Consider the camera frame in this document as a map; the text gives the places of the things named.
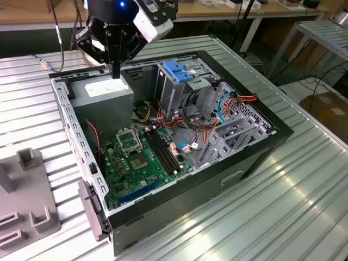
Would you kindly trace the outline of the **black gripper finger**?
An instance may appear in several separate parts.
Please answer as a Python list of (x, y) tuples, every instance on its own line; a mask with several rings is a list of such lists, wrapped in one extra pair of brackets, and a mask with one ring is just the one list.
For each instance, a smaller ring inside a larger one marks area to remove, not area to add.
[(144, 37), (137, 29), (121, 32), (119, 47), (116, 52), (115, 78), (120, 77), (121, 64), (126, 60), (132, 60), (143, 47)]
[(92, 34), (88, 27), (75, 34), (74, 36), (76, 46), (93, 58), (99, 64), (104, 64), (110, 72), (112, 78), (116, 78), (116, 62), (114, 58), (111, 58), (107, 46), (103, 46), (104, 49), (100, 49), (95, 46), (92, 41)]

